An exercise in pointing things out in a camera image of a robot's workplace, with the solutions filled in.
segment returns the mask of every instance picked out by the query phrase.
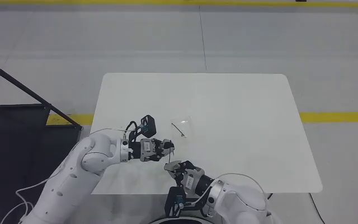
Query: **white table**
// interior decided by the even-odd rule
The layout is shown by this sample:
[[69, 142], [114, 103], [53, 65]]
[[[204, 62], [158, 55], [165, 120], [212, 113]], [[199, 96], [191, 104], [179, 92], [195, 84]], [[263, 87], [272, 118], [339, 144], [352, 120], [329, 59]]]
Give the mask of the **white table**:
[[[269, 193], [320, 192], [322, 183], [287, 78], [281, 74], [109, 73], [91, 131], [125, 128], [150, 114], [158, 139], [175, 138], [171, 120], [190, 116], [192, 134], [173, 160], [189, 160], [215, 178], [240, 172]], [[118, 136], [121, 133], [105, 130]], [[109, 167], [93, 194], [167, 194], [175, 181], [160, 162]], [[239, 176], [226, 178], [250, 184]]]

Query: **black metal frame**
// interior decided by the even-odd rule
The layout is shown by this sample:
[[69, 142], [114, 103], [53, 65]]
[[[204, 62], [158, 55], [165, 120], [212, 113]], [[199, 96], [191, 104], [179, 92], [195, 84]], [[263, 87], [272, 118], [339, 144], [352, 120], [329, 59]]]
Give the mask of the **black metal frame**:
[[82, 129], [82, 126], [72, 120], [69, 116], [65, 115], [62, 111], [57, 109], [55, 106], [47, 102], [45, 99], [43, 99], [41, 96], [34, 93], [31, 89], [27, 88], [24, 84], [16, 80], [14, 77], [10, 76], [8, 73], [6, 73], [4, 70], [0, 69], [0, 76], [6, 79], [8, 82], [12, 83], [14, 86], [18, 87], [20, 90], [24, 91], [28, 95], [30, 95], [32, 98], [36, 99], [38, 102], [42, 103], [44, 106], [52, 110], [53, 112], [60, 115], [65, 120], [69, 121], [71, 124], [73, 124], [76, 128]]

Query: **concrete floor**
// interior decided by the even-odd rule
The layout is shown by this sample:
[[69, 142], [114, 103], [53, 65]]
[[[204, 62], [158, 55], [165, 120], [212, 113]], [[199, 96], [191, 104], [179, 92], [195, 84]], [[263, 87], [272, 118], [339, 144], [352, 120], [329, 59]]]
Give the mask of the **concrete floor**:
[[[357, 10], [1, 6], [0, 30], [0, 67], [67, 114], [94, 113], [107, 72], [282, 73], [300, 112], [358, 111]], [[0, 80], [0, 104], [32, 102]], [[356, 223], [358, 124], [304, 128], [321, 215]], [[163, 215], [164, 199], [92, 195], [69, 223], [147, 223]], [[308, 194], [270, 202], [284, 223], [320, 223]]]

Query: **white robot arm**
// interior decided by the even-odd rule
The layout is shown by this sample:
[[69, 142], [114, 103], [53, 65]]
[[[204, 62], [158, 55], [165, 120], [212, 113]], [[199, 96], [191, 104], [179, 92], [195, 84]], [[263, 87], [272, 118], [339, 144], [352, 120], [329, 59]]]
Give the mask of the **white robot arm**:
[[[129, 139], [112, 139], [101, 133], [82, 139], [48, 179], [36, 206], [22, 218], [22, 223], [61, 224], [92, 193], [107, 167], [134, 158], [159, 161], [173, 152], [171, 141], [147, 139], [155, 133], [154, 119], [147, 115], [129, 134]], [[136, 142], [140, 134], [147, 138]], [[114, 155], [111, 145], [116, 148]]]
[[[168, 218], [177, 218], [181, 211], [193, 210], [201, 210], [202, 215], [206, 216], [202, 209], [208, 206], [207, 216], [212, 217], [218, 213], [227, 224], [281, 223], [276, 214], [267, 209], [264, 193], [255, 188], [232, 185], [220, 179], [214, 180], [190, 161], [170, 162], [164, 169], [177, 183], [177, 186], [171, 187], [168, 193], [165, 205]], [[192, 199], [187, 198], [187, 195], [200, 197]]]

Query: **yellow floor stripe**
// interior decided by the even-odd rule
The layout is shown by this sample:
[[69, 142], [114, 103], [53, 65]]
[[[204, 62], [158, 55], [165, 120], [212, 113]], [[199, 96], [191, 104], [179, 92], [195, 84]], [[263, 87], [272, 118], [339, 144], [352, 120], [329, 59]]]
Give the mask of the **yellow floor stripe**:
[[226, 0], [0, 0], [0, 4], [153, 4], [207, 6], [270, 6], [270, 7], [346, 7], [356, 8], [358, 2], [266, 2]]
[[[74, 121], [80, 125], [92, 125], [93, 114], [72, 114], [69, 115]], [[342, 112], [342, 113], [300, 113], [302, 123], [343, 123], [358, 122], [358, 112]], [[47, 125], [64, 125], [70, 122], [63, 119], [57, 114], [51, 114], [47, 121]]]
[[302, 123], [358, 122], [358, 112], [344, 113], [300, 113]]

